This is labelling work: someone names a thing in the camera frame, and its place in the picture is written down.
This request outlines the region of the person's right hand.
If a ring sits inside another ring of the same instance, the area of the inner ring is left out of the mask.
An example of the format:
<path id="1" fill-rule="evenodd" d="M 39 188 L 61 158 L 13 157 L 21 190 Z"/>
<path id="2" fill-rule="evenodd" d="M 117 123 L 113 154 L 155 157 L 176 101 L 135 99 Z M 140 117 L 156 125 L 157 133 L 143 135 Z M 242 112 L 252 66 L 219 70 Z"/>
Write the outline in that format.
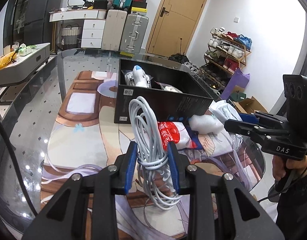
<path id="1" fill-rule="evenodd" d="M 272 159 L 272 175 L 275 180 L 279 181 L 286 175 L 286 170 L 295 170 L 296 177 L 303 178 L 307 175 L 307 155 L 304 156 L 303 160 L 296 161 L 292 159 L 283 160 L 282 157 L 277 155 L 273 156 Z"/>

